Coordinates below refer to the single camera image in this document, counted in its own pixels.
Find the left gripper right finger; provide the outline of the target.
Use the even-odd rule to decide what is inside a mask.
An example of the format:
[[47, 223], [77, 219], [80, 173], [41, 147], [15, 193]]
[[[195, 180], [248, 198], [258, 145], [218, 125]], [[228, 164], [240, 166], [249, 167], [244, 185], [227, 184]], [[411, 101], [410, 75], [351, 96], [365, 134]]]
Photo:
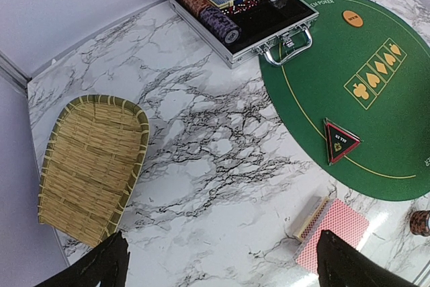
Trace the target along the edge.
[[316, 247], [320, 286], [413, 286], [377, 265], [330, 230], [323, 230]]

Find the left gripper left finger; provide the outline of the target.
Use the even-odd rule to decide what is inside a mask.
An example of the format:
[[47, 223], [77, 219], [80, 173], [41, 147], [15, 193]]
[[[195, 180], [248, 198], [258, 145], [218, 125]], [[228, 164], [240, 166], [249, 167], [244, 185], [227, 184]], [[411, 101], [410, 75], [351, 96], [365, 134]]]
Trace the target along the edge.
[[49, 286], [124, 287], [130, 260], [128, 242], [118, 231], [57, 275], [39, 283]]

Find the black triangular all-in button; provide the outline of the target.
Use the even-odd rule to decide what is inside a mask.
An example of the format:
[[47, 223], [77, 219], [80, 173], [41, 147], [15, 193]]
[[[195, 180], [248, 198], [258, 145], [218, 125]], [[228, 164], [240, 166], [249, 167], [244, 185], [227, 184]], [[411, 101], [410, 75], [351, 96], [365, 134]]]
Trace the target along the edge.
[[356, 149], [361, 144], [361, 139], [328, 118], [325, 118], [323, 122], [328, 164], [333, 165]]

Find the orange round dealer button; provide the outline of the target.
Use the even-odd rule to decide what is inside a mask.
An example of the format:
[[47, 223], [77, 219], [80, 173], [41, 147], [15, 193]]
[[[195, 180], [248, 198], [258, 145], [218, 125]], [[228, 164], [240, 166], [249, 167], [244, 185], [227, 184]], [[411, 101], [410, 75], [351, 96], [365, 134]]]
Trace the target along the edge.
[[363, 26], [363, 19], [359, 14], [354, 11], [345, 10], [342, 13], [342, 16], [345, 22], [347, 22], [350, 26], [353, 26], [354, 28], [361, 28]]

